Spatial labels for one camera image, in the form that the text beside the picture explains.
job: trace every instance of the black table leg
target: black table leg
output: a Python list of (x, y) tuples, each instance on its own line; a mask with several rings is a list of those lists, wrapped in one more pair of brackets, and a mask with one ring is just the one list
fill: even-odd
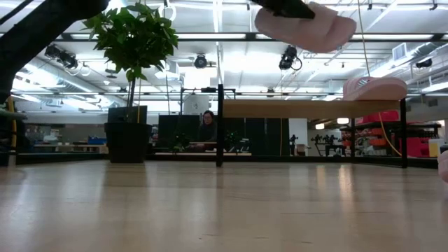
[(225, 128), (223, 119), (223, 104), (224, 104), (224, 87), (223, 84), (218, 85), (218, 135), (217, 144), (218, 148), (216, 150), (216, 166), (223, 166), (223, 156), (224, 156), (224, 138), (225, 138)]
[(407, 122), (406, 122), (406, 98), (400, 101), (401, 122), (401, 167), (407, 168)]

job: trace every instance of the black planter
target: black planter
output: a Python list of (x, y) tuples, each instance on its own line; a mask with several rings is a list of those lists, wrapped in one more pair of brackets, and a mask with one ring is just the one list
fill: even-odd
[(144, 162), (152, 128), (152, 125), (141, 123), (105, 123), (109, 160), (119, 164)]

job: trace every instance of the person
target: person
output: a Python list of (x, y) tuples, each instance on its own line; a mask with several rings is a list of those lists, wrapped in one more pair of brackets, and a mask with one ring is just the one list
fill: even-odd
[(202, 116), (202, 124), (199, 126), (197, 140), (200, 142), (216, 142), (217, 125), (215, 115), (211, 111), (205, 111)]

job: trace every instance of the pink cushion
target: pink cushion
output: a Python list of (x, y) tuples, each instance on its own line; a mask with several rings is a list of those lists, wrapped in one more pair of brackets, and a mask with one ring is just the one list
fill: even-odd
[(316, 17), (312, 20), (274, 17), (262, 8), (255, 18), (255, 25), (264, 35), (298, 46), (315, 53), (327, 53), (343, 46), (356, 31), (350, 18), (339, 17), (337, 12), (311, 2)]
[(346, 101), (398, 101), (406, 97), (406, 82), (394, 77), (349, 79), (343, 87)]
[(448, 183), (448, 151), (445, 151), (438, 158), (439, 161), (439, 175), (443, 181)]

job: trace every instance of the wooden tabletop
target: wooden tabletop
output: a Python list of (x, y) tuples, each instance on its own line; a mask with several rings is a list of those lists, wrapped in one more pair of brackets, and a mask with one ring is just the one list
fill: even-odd
[[(200, 156), (215, 156), (216, 153), (156, 153), (156, 155), (200, 155)], [(224, 156), (237, 156), (236, 153), (224, 153)], [(252, 153), (238, 153), (238, 156), (252, 156)]]
[(224, 100), (225, 118), (358, 118), (400, 108), (399, 101)]
[(69, 145), (57, 145), (57, 144), (35, 144), (34, 147), (79, 147), (79, 148), (99, 148), (106, 147), (106, 145), (93, 145), (93, 144), (69, 144)]

